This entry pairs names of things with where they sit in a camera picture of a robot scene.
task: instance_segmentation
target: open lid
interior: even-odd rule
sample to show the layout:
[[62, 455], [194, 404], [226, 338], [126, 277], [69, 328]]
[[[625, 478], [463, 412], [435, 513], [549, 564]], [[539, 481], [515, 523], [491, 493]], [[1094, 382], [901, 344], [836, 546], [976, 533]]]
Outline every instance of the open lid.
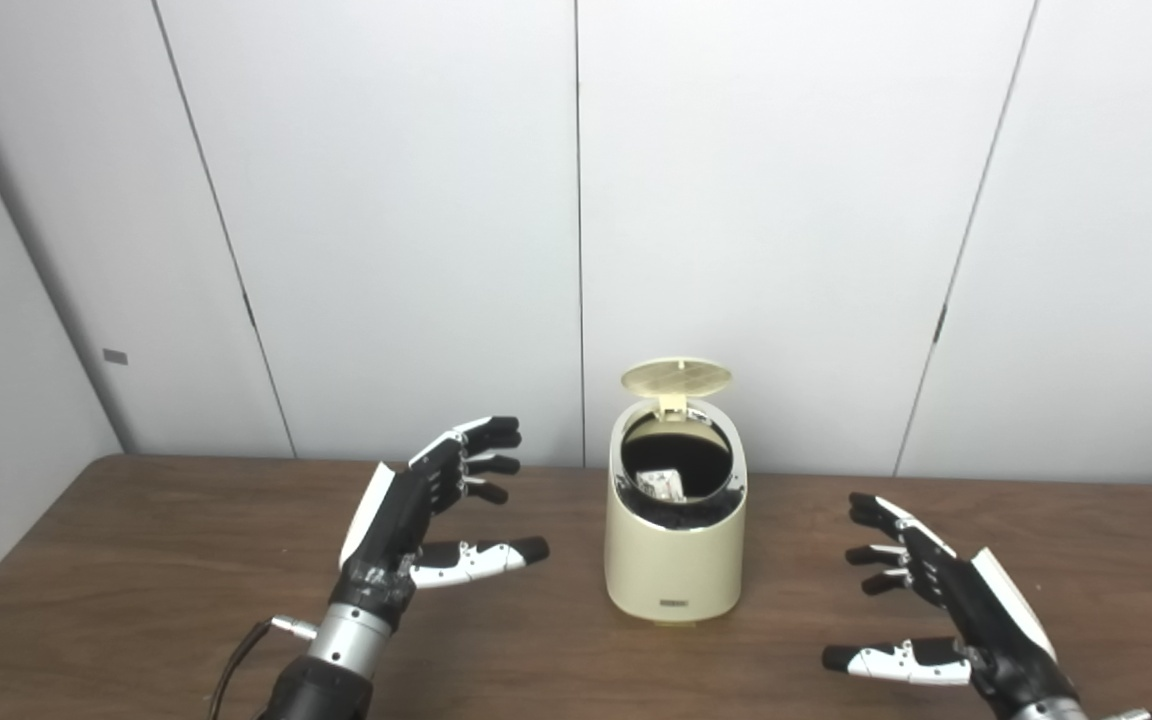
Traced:
[[732, 371], [699, 357], [659, 357], [637, 364], [621, 376], [627, 391], [641, 397], [659, 397], [660, 414], [687, 411], [688, 397], [713, 395], [732, 381]]

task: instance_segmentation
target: silver wrist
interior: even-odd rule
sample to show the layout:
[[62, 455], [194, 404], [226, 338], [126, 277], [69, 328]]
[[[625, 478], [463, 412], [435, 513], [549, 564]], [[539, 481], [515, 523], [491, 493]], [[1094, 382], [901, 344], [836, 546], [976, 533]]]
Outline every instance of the silver wrist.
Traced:
[[1083, 706], [1068, 697], [1053, 697], [1020, 708], [1011, 720], [1087, 720]]
[[370, 612], [333, 602], [306, 654], [371, 680], [391, 634], [393, 628]]

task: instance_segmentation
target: robotic arm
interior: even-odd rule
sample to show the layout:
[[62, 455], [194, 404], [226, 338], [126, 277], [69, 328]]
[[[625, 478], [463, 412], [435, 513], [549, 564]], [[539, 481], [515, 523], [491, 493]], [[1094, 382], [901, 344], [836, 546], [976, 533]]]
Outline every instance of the robotic arm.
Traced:
[[[880, 497], [851, 493], [851, 521], [899, 544], [846, 552], [850, 564], [887, 564], [865, 594], [908, 588], [947, 611], [960, 637], [827, 646], [823, 665], [867, 679], [923, 685], [972, 684], [998, 720], [1087, 720], [1047, 634], [990, 548], [963, 560], [927, 525]], [[1151, 720], [1134, 710], [1106, 720]]]
[[[540, 537], [423, 544], [430, 520], [461, 498], [508, 500], [503, 488], [471, 475], [516, 473], [517, 460], [485, 454], [517, 447], [521, 439], [516, 418], [493, 416], [442, 433], [401, 473], [384, 464], [376, 469], [340, 548], [340, 574], [321, 623], [282, 615], [270, 621], [310, 641], [310, 647], [278, 676], [262, 719], [364, 719], [380, 653], [416, 589], [468, 583], [550, 555]], [[243, 644], [250, 650], [255, 641]], [[245, 652], [238, 646], [238, 660]], [[221, 689], [210, 717], [219, 710]]]

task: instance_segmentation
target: trash can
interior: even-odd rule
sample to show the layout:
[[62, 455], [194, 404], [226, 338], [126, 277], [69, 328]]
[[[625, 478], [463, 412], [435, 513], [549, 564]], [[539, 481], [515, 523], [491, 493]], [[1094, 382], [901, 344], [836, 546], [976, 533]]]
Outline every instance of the trash can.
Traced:
[[607, 592], [627, 614], [664, 623], [722, 615], [740, 600], [748, 473], [732, 418], [708, 402], [732, 381], [692, 357], [627, 370], [644, 400], [612, 427]]

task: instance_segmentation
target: wooden table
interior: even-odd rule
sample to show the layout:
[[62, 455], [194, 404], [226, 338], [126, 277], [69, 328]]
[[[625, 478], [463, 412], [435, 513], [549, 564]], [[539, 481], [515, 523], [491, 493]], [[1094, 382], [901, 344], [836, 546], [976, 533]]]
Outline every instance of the wooden table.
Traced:
[[[202, 717], [234, 644], [275, 612], [317, 621], [366, 462], [115, 456], [0, 564], [0, 717]], [[544, 564], [416, 596], [376, 675], [374, 720], [988, 719], [970, 689], [820, 669], [824, 644], [950, 634], [914, 593], [865, 597], [842, 551], [876, 541], [847, 492], [881, 493], [960, 552], [987, 544], [1093, 717], [1152, 706], [1152, 487], [755, 475], [745, 591], [660, 628], [602, 586], [604, 472], [525, 470], [430, 539], [544, 533]], [[303, 644], [272, 632], [223, 717], [247, 720]]]

